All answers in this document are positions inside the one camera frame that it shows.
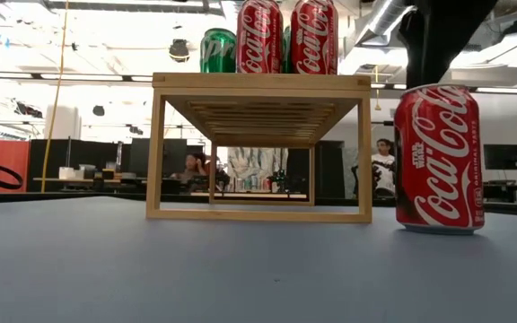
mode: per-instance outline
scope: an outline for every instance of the coca-cola logo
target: coca-cola logo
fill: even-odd
[[[269,1],[251,0],[246,3],[241,13],[241,24],[244,33],[247,59],[243,66],[249,68],[253,73],[263,73],[264,60],[268,60],[269,44],[263,47],[266,39],[270,38],[270,6]]]
[[[417,95],[419,99],[412,108],[412,127],[425,144],[425,166],[432,175],[426,179],[426,184],[432,190],[432,194],[416,196],[415,208],[427,223],[441,225],[432,217],[432,214],[436,213],[450,220],[460,219],[456,203],[461,198],[468,209],[470,226],[472,221],[468,203],[470,163],[463,170],[459,170],[456,163],[452,162],[452,160],[467,157],[470,153],[467,139],[469,125],[464,119],[468,113],[466,104],[469,97],[463,90],[453,86],[423,89],[418,91]],[[437,129],[434,121],[420,115],[420,107],[425,101],[431,103],[430,109],[438,108],[434,115],[437,112],[437,117],[444,124],[442,129]]]
[[[304,59],[296,62],[296,69],[300,74],[317,73],[321,69],[320,63],[325,68],[328,66],[328,58],[325,54],[328,53],[329,46],[329,17],[327,16],[329,2],[327,0],[311,0],[303,5],[313,8],[295,9],[300,10],[296,18],[299,27],[302,29],[297,37],[299,37],[299,43],[304,44],[302,50]],[[324,44],[321,44],[321,39],[326,40]]]

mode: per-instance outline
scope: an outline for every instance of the wooden leg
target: wooden leg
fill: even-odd
[[[370,96],[358,104],[358,208],[372,221],[372,130]]]
[[[309,205],[314,206],[314,188],[315,188],[315,169],[314,169],[314,160],[315,160],[315,148],[312,145],[309,148]]]
[[[161,208],[162,142],[164,137],[165,99],[155,90],[149,143],[149,173],[147,175],[147,218]]]
[[[208,202],[210,204],[215,203],[215,188],[216,188],[216,144],[211,142],[211,168],[210,174],[208,174]]]

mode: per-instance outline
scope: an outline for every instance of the computer monitor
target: computer monitor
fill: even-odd
[[[131,157],[129,171],[137,177],[146,177],[149,170],[149,138],[133,138],[131,142]],[[186,139],[164,139],[162,157],[162,176],[169,177],[173,173],[185,170],[187,156]]]
[[[485,144],[487,170],[517,170],[517,144]]]

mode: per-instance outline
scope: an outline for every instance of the white shirt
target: white shirt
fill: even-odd
[[[376,165],[378,167],[378,172],[381,174],[376,183],[376,188],[388,189],[392,194],[394,194],[394,174],[382,165],[374,163],[376,161],[390,166],[395,161],[394,156],[383,156],[379,153],[372,156],[372,165]]]

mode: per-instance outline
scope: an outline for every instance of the woman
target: woman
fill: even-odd
[[[185,159],[185,171],[180,174],[172,174],[173,179],[178,179],[182,184],[187,184],[190,179],[198,175],[206,175],[205,155],[203,153],[190,153]]]

